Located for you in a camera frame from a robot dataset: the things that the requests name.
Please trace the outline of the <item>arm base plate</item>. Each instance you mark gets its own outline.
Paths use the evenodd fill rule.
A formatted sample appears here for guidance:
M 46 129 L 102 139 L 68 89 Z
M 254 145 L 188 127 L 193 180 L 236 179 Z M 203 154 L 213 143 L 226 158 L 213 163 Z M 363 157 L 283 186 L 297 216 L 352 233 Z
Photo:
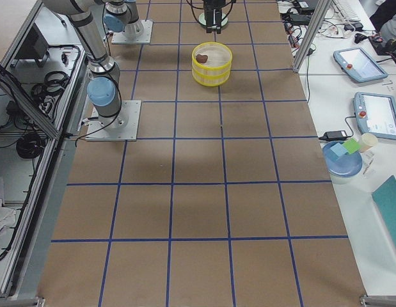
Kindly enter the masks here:
M 137 20 L 127 24 L 124 31 L 114 33 L 113 45 L 149 44 L 152 37 L 153 20 Z
M 139 117 L 141 113 L 140 100 L 124 100 L 122 108 L 115 119 L 99 117 L 95 107 L 92 117 L 97 119 L 88 125 L 87 141 L 136 141 L 138 136 Z

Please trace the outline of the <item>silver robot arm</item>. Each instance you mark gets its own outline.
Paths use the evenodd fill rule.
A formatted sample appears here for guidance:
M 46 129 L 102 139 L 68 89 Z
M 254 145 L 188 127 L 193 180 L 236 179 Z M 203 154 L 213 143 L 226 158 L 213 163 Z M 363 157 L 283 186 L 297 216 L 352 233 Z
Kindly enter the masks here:
M 101 127 L 112 129 L 124 125 L 127 119 L 118 85 L 120 69 L 109 55 L 90 10 L 102 4 L 106 7 L 106 18 L 113 22 L 110 29 L 122 32 L 131 21 L 124 1 L 44 1 L 50 11 L 66 16 L 73 26 L 88 58 L 91 81 L 87 96 L 97 110 Z
M 192 1 L 187 4 L 191 9 L 194 20 L 205 29 L 207 33 L 221 33 L 228 22 L 229 13 L 223 13 L 223 8 L 229 7 L 232 11 L 234 1 L 203 1 L 201 6 L 196 6 Z M 136 40 L 151 32 L 153 22 L 140 20 L 135 1 L 112 1 L 104 5 L 103 25 L 108 31 L 120 33 L 129 40 Z

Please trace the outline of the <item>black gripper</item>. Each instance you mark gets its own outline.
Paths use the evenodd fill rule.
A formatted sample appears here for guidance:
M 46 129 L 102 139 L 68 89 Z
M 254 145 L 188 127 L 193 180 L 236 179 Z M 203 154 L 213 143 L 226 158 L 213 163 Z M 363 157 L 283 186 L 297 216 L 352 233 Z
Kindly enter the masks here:
M 211 33 L 214 27 L 214 12 L 216 33 L 221 33 L 222 28 L 222 11 L 226 6 L 226 0 L 203 0 L 203 9 L 205 10 L 206 33 Z

